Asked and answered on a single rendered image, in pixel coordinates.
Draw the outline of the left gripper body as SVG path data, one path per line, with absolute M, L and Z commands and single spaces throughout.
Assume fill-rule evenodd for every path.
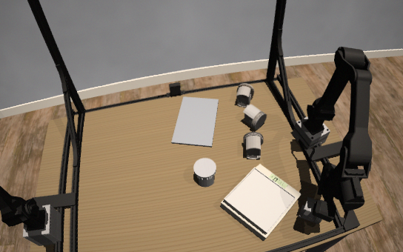
M 326 197 L 324 201 L 318 200 L 313 208 L 313 215 L 327 222 L 331 222 L 333 219 L 335 219 L 336 206 L 332 205 L 333 197 L 336 198 L 339 195 L 339 184 L 333 179 L 332 175 L 335 167 L 336 165 L 333 165 L 331 163 L 324 164 L 322 168 L 322 173 L 325 174 L 321 192 L 323 192 Z

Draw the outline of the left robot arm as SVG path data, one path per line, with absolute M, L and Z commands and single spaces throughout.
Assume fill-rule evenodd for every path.
M 343 138 L 340 161 L 332 175 L 339 184 L 340 193 L 336 198 L 341 198 L 343 209 L 355 210 L 364 205 L 360 181 L 368 178 L 373 155 L 372 141 L 368 134 L 372 74 L 369 70 L 370 61 L 363 50 L 339 47 L 334 62 L 336 69 L 333 76 L 323 96 L 312 105 L 307 105 L 308 121 L 303 122 L 303 125 L 312 135 L 324 130 L 322 124 L 325 120 L 333 121 L 334 105 L 350 81 L 349 131 Z M 364 169 L 358 169 L 358 166 L 364 166 Z

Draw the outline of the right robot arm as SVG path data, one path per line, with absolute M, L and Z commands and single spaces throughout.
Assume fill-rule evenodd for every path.
M 2 221 L 10 226 L 24 223 L 28 231 L 44 229 L 45 210 L 40 210 L 34 198 L 24 200 L 11 196 L 0 186 L 0 211 Z M 32 216 L 31 216 L 32 215 Z

